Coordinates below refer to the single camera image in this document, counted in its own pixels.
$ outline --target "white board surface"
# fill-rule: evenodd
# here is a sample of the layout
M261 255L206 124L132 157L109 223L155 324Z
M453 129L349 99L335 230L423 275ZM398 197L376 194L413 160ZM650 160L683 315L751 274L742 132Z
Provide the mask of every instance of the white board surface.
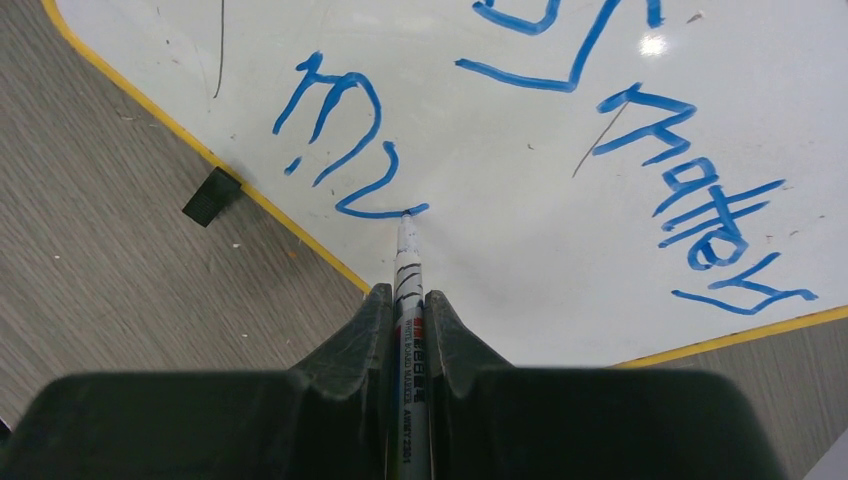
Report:
M848 304L843 0L230 1L222 64L218 1L56 4L368 284L391 281L397 221L350 210L429 204L425 289L514 363Z

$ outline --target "yellow whiteboard edge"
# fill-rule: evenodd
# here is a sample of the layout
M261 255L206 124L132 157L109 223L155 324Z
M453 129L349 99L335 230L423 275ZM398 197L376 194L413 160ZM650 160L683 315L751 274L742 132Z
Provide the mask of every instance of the yellow whiteboard edge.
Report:
M141 93L138 88L131 84L126 78L121 76L121 74L118 73L117 70L112 68L111 65L109 65L105 60L100 58L100 56L98 56L97 53L94 52L94 50L92 50L88 47L88 45L83 43L83 41L80 40L74 34L73 31L71 31L70 27L68 27L68 24L65 23L65 19L62 18L62 14L59 13L59 7L56 5L56 0L42 0L41 3L44 6L44 10L47 12L47 16L50 17L50 21L53 23L56 29L59 30L59 33L62 34L65 40L70 43L74 50L79 52L79 54L82 55L83 58L88 60L89 63L94 65L98 70L100 70L104 75L106 75L109 80L112 81L112 83L114 83L118 86L118 88L126 92L130 97L132 97L136 102L138 102L142 107L144 107L145 110L150 112L154 117L156 117L157 120L162 122L163 125L168 127L172 132L174 132L178 137L180 137L184 142L186 142L191 148L196 150L197 153L199 153L209 163L216 167L223 168L227 171L227 173L233 175L240 182L242 182L242 190L245 194L247 194L248 197L252 198L253 201L259 204L259 206L261 206L268 213L270 213L271 216L276 218L280 223L282 223L286 228L288 228L292 233L294 233L298 238L300 238L305 244L312 248L312 250L317 252L318 255L321 256L321 258L326 260L327 263L329 263L345 278L350 280L350 282L353 283L357 288L359 288L363 292L368 292L370 290L369 285L365 283L364 280L359 278L359 276L353 273L353 270L348 268L338 258L334 257L333 254L331 254L326 248L324 248L320 243L318 243L314 238L312 238L308 233L306 233L304 229L302 229L298 224L296 224L291 218L289 218L273 203L268 201L268 199L265 198L261 193L259 193L258 190L256 190L252 185L246 183L244 179L242 179L226 163L224 163L220 158L218 158L211 150L203 146L200 141L194 138L194 135L189 133L188 130L183 128L173 118L168 116L168 114L165 113L164 110L159 108L158 105L153 103L149 98L147 98L143 93ZM804 315L778 323L773 323L764 327L758 327L751 330L746 330L743 332L714 338L712 340L707 340L705 342L696 343L694 345L669 350L667 352L637 358L635 360L630 360L615 365L615 367L636 368L646 367L649 365L656 365L658 363L668 362L671 360L688 357L690 355L708 352L710 350L716 350L730 345L735 345L737 343L748 342L751 340L756 340L771 335L786 333L792 330L797 330L799 328L819 325L822 323L831 322L833 320L839 320L846 317L848 317L848 305L833 308L830 310L825 310L818 313Z

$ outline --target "white marker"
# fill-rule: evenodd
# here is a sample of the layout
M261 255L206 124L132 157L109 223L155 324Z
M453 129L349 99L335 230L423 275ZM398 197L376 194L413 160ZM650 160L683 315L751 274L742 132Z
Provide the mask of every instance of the white marker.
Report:
M395 257L395 396L389 435L388 478L430 480L430 421L424 348L424 288L418 233L412 216L398 228Z

